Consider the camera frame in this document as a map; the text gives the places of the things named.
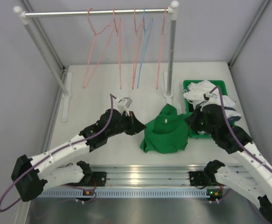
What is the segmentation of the green tank top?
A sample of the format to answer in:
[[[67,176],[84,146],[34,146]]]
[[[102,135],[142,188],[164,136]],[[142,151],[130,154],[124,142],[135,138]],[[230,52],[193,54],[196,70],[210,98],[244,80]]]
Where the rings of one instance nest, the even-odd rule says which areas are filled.
[[[173,154],[184,151],[188,145],[189,125],[187,114],[178,114],[177,109],[166,104],[159,115],[146,124],[140,149],[145,153]]]

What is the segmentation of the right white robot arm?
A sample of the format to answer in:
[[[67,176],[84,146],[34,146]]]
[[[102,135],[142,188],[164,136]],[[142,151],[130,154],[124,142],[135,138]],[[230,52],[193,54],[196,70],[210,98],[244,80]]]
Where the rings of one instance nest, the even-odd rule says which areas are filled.
[[[215,144],[237,160],[253,177],[253,181],[231,171],[218,160],[204,168],[205,181],[210,185],[228,186],[253,203],[263,218],[272,224],[272,166],[259,152],[252,138],[239,126],[231,125],[219,105],[197,108],[185,119],[189,128],[208,134]]]

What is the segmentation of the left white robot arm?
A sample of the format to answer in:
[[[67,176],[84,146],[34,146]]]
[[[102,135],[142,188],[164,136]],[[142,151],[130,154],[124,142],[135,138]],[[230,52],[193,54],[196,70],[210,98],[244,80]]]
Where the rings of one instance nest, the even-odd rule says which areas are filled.
[[[135,135],[145,128],[132,111],[108,109],[98,121],[61,146],[32,157],[20,156],[11,174],[20,199],[31,201],[43,191],[61,185],[88,185],[93,174],[89,164],[78,161],[67,166],[67,162],[102,147],[110,137],[122,133]]]

